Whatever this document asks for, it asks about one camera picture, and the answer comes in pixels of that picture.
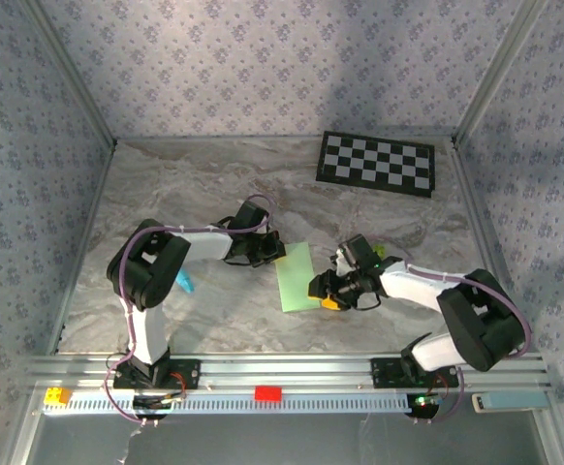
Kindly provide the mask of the aluminium frame post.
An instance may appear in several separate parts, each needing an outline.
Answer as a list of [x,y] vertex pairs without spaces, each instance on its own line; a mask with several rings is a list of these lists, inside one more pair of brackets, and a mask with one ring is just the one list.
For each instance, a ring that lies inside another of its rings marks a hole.
[[452,134],[455,148],[460,148],[473,135],[547,4],[548,0],[521,0],[477,91]]

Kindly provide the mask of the aluminium table back rail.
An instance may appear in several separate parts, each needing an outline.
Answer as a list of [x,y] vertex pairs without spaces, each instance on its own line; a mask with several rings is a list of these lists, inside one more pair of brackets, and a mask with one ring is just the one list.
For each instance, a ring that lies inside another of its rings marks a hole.
[[[320,140],[324,133],[314,134],[290,134],[290,135],[209,135],[209,136],[164,136],[164,137],[123,137],[117,138],[116,143],[144,143],[149,144],[152,142],[168,142],[176,143],[180,141],[228,141],[228,140]],[[453,138],[452,132],[404,132],[390,130],[384,135],[372,135],[378,139],[389,140],[409,140],[409,141],[430,141],[434,140],[451,140]]]

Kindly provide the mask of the black round board with LEDs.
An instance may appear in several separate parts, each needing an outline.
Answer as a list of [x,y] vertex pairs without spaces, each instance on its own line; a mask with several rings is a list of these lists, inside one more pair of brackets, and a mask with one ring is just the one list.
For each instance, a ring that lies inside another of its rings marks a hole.
[[411,420],[431,422],[438,414],[442,401],[442,397],[437,393],[408,394],[407,402],[410,411],[406,416]]

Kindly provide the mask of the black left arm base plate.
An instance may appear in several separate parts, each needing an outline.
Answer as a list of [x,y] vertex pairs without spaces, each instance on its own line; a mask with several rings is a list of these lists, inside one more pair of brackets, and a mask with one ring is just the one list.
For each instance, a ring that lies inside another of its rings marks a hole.
[[116,368],[113,388],[122,389],[196,389],[200,380],[198,359],[163,357],[153,364],[136,358],[122,362]]

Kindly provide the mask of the aluminium table side rail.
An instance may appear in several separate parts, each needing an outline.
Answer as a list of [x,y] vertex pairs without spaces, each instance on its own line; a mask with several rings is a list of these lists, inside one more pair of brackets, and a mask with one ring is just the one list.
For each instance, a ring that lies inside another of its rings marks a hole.
[[493,249],[497,240],[495,229],[491,221],[485,217],[484,207],[486,204],[474,187],[472,172],[461,155],[456,138],[449,139],[447,151],[451,159],[454,179],[460,190],[470,221],[473,242],[482,264],[482,274],[484,277],[491,275],[487,282],[480,277],[476,279],[470,277],[467,279],[468,286],[472,289],[473,294],[481,296],[489,302],[487,312],[496,309],[497,315],[503,318],[501,309],[504,309],[507,312],[506,319],[513,319],[520,327],[522,340],[504,357],[504,360],[521,358],[529,351],[531,346],[530,323],[517,305],[517,300],[513,298],[513,292],[509,289],[510,274],[506,269],[505,260],[500,251]]
[[101,200],[101,196],[104,191],[104,187],[106,184],[106,180],[110,171],[111,162],[116,151],[116,146],[118,145],[118,141],[116,139],[112,140],[112,144],[110,146],[110,150],[108,152],[108,157],[103,164],[103,168],[99,177],[99,181],[94,191],[94,196],[92,199],[90,210],[86,217],[86,223],[82,230],[82,235],[78,242],[78,249],[75,256],[75,262],[72,267],[72,270],[69,274],[67,279],[67,287],[66,290],[60,300],[60,304],[58,306],[56,319],[54,321],[52,331],[50,337],[48,339],[47,348],[44,352],[45,356],[54,356],[58,352],[59,344],[62,337],[62,332],[64,330],[64,325],[66,319],[68,317],[68,313],[70,310],[70,306],[73,300],[73,296],[76,289],[76,284],[78,281],[79,274],[82,269],[83,261],[86,255],[89,239],[92,234],[95,218],[98,212],[99,203]]

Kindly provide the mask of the blue and white flat device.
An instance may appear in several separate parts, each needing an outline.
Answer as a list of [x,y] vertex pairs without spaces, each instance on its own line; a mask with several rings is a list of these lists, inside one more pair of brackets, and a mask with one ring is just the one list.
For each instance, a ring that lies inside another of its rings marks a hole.
[[476,413],[535,411],[549,408],[548,396],[543,391],[493,391],[471,395]]

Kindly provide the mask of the light green paper sheet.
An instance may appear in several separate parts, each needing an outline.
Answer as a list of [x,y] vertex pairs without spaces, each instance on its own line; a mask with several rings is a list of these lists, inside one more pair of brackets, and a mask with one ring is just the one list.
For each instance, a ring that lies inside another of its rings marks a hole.
[[308,296],[308,285],[315,277],[307,242],[285,246],[286,255],[274,261],[283,313],[317,309],[320,302]]

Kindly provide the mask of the aluminium mounting rail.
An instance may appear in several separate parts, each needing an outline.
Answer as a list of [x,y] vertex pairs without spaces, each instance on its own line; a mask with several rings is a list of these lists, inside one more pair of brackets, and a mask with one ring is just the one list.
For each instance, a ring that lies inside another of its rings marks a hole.
[[[201,392],[245,393],[255,386],[282,387],[288,392],[353,392],[375,387],[370,375],[370,360],[396,357],[394,354],[203,354],[179,355],[175,359],[198,359]],[[504,360],[487,372],[468,365],[454,366],[459,387],[439,387],[455,392],[463,387],[469,392],[498,390],[551,389],[548,370],[542,357],[531,354]],[[422,391],[425,388],[389,388]]]

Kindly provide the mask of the black white checkerboard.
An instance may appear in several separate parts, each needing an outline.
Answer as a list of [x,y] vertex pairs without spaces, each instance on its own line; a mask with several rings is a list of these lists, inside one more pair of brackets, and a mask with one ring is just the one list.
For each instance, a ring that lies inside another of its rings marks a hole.
[[322,138],[316,179],[431,198],[436,181],[435,148],[419,142],[327,131]]

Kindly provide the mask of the white torn tape strip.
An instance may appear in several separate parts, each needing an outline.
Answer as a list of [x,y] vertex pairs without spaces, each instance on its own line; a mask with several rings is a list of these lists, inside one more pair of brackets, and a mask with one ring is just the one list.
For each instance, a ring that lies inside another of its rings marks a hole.
[[140,426],[129,433],[113,465],[141,465],[140,445],[143,432],[144,427]]

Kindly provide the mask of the yellow block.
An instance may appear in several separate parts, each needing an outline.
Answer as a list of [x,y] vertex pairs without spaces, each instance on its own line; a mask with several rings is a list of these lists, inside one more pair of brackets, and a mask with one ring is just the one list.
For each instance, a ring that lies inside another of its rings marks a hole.
[[65,406],[72,397],[72,391],[66,387],[48,387],[44,396],[45,406]]

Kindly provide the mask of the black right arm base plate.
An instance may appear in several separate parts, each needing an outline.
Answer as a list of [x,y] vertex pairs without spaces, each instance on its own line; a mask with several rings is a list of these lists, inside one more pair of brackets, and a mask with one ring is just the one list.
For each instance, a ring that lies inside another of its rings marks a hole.
[[375,388],[458,388],[454,366],[425,371],[400,357],[376,357],[370,360],[370,375]]

